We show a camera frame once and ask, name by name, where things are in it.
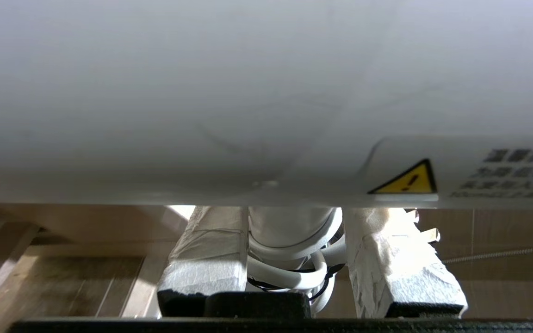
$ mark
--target yellow warning triangle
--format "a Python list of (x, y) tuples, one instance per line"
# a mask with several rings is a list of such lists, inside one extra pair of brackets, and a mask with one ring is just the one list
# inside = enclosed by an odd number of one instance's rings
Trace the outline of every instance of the yellow warning triangle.
[(422, 160), (368, 194), (437, 193), (431, 161)]

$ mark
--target sticker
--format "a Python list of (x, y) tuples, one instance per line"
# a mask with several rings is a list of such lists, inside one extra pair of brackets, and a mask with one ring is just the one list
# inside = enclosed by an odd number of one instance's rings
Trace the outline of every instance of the sticker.
[(415, 193), (437, 193), (433, 169), (428, 159), (420, 161), (400, 175), (368, 192), (368, 194)]
[(361, 182), (378, 205), (533, 208), (533, 136), (390, 137)]

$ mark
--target exclamation mark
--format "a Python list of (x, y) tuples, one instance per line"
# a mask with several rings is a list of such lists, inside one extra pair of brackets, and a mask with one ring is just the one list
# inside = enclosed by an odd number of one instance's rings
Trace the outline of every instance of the exclamation mark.
[(404, 187), (404, 188), (402, 189), (402, 191), (408, 191), (409, 188), (410, 188), (410, 186), (412, 186), (412, 184), (414, 184), (415, 181), (416, 181), (418, 178), (419, 178), (419, 175), (414, 175), (414, 176), (410, 179), (408, 187)]

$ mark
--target warning label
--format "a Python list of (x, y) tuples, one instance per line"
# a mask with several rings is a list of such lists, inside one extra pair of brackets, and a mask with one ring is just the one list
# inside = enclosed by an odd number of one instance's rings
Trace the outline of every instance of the warning label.
[(533, 198), (533, 149), (492, 149), (450, 196)]
[(533, 136), (388, 137), (363, 172), (365, 204), (533, 207)]
[(369, 194), (437, 193), (429, 160), (422, 160), (400, 175), (374, 188)]

